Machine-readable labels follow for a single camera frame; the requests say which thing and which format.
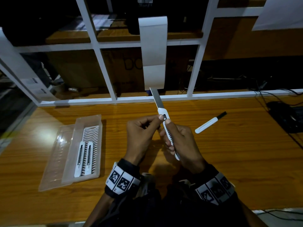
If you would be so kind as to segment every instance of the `wristband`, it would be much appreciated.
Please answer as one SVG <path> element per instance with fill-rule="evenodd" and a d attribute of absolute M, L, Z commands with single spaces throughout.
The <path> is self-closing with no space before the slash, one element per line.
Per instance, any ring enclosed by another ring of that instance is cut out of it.
<path fill-rule="evenodd" d="M 122 163 L 127 162 L 124 159 L 121 159 L 120 162 L 121 161 Z M 140 180 L 138 178 L 133 177 L 131 174 L 129 174 L 130 173 L 129 169 L 128 169 L 129 172 L 128 173 L 119 166 L 121 165 L 120 162 L 118 164 L 114 163 L 112 171 L 106 180 L 105 193 L 112 198 L 117 197 L 119 194 L 122 194 L 127 190 L 136 188 L 140 184 Z"/>
<path fill-rule="evenodd" d="M 203 201 L 211 202 L 215 205 L 225 202 L 235 192 L 233 186 L 221 172 L 195 189 L 195 191 Z"/>

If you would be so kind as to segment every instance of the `white utility knife handle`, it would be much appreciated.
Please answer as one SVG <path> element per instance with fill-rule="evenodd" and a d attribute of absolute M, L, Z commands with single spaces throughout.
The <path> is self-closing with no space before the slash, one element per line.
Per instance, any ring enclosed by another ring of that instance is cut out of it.
<path fill-rule="evenodd" d="M 165 126 L 165 120 L 169 119 L 169 114 L 168 114 L 168 112 L 165 108 L 158 108 L 158 113 L 159 113 L 159 115 L 164 116 L 163 126 L 164 126 L 164 129 L 165 129 L 166 135 L 169 138 L 169 140 L 171 141 L 171 144 L 174 145 L 174 143 L 172 142 L 172 137 L 171 137 L 169 131 L 167 130 L 166 126 Z M 176 153 L 176 151 L 175 151 L 175 158 L 177 160 L 180 160 L 180 156 Z"/>

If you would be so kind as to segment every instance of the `paper sheet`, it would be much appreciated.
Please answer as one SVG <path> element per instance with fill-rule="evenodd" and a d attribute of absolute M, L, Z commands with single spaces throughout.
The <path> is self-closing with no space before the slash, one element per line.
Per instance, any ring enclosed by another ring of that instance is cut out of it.
<path fill-rule="evenodd" d="M 255 30 L 303 28 L 303 0 L 267 0 Z"/>
<path fill-rule="evenodd" d="M 108 29 L 117 15 L 101 15 L 92 14 L 93 23 L 95 25 L 96 31 Z M 82 16 L 75 18 L 70 24 L 62 27 L 60 31 L 87 31 L 85 24 L 83 22 Z"/>
<path fill-rule="evenodd" d="M 167 17 L 139 18 L 145 90 L 162 89 L 165 82 Z"/>

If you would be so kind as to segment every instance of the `knife blade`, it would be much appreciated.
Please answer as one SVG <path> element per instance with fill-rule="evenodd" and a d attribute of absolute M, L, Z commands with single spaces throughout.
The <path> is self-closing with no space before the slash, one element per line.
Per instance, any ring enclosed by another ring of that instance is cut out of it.
<path fill-rule="evenodd" d="M 167 135 L 167 137 L 169 138 L 169 140 L 171 141 L 171 144 L 174 145 L 173 140 L 172 140 L 172 136 L 170 135 L 168 129 L 167 129 L 166 126 L 165 126 L 165 120 L 166 120 L 166 119 L 169 119 L 169 114 L 168 114 L 167 110 L 164 108 L 164 105 L 163 105 L 163 102 L 162 102 L 162 100 L 161 100 L 161 98 L 160 98 L 158 89 L 150 88 L 150 91 L 151 91 L 152 96 L 154 97 L 154 101 L 155 101 L 155 103 L 156 103 L 156 105 L 157 105 L 158 114 L 159 114 L 159 115 L 163 115 L 163 117 L 164 117 L 164 121 L 163 121 L 162 124 L 163 124 L 163 126 L 164 126 L 166 135 Z M 175 158 L 176 158 L 177 160 L 180 160 L 180 156 L 176 153 L 176 151 L 175 151 Z"/>

